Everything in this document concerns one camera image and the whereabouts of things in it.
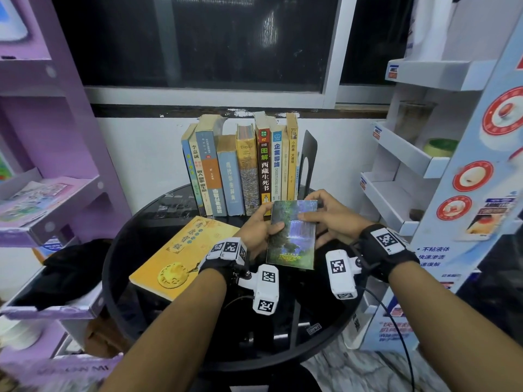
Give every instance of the waterfall picture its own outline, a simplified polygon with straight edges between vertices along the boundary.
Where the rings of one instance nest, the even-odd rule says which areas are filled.
[[[267,263],[314,269],[316,223],[298,220],[298,213],[315,212],[317,201],[275,201],[271,224],[285,222],[285,228],[269,238]]]

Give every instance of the black table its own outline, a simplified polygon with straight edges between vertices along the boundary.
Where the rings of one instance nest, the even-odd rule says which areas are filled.
[[[102,273],[103,294],[110,315],[130,341],[139,338],[168,302],[136,289],[129,283],[129,275],[197,215],[193,192],[186,185],[145,206],[114,239]],[[216,219],[241,227],[248,217]],[[256,314],[248,298],[222,309],[202,372],[266,372],[303,362],[335,339],[361,297],[340,301],[331,293],[325,253],[334,249],[347,250],[351,256],[348,246],[332,241],[316,250],[313,271],[278,266],[280,298],[272,316]],[[251,261],[251,271],[256,272],[260,262],[263,259]],[[357,276],[358,285],[366,283],[365,276]],[[229,289],[224,305],[244,295],[252,292],[239,286]]]

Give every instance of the forearm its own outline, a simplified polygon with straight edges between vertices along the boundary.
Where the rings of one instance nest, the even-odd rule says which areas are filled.
[[[205,270],[148,327],[101,392],[178,392],[190,387],[226,295],[216,270]]]
[[[415,262],[390,286],[423,353],[452,391],[522,391],[523,349]]]

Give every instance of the hand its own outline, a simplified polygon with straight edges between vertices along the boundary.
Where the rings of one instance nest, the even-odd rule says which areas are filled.
[[[258,256],[267,249],[269,235],[274,235],[285,227],[284,222],[271,225],[270,221],[263,221],[264,214],[272,208],[272,202],[262,204],[239,231],[234,234],[245,243],[251,252],[251,258]]]
[[[349,244],[354,239],[358,239],[365,228],[375,224],[339,203],[325,190],[314,191],[307,195],[305,199],[321,199],[323,201],[323,208],[319,208],[317,212],[306,212],[298,215],[300,220],[318,223],[316,235],[327,230],[326,233],[317,238],[315,249],[333,239]]]

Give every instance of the black bookend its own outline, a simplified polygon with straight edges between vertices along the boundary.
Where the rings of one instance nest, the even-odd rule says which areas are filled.
[[[305,131],[305,137],[303,139],[303,146],[301,147],[301,157],[300,157],[300,175],[298,176],[298,191],[297,199],[304,199],[309,193],[309,188],[311,186],[311,177],[312,170],[314,169],[314,162],[316,161],[316,153],[318,152],[318,142],[310,134],[309,131]],[[307,158],[309,162],[309,169],[307,170],[307,178],[305,179],[305,187],[301,186],[301,173],[303,171],[303,161]]]

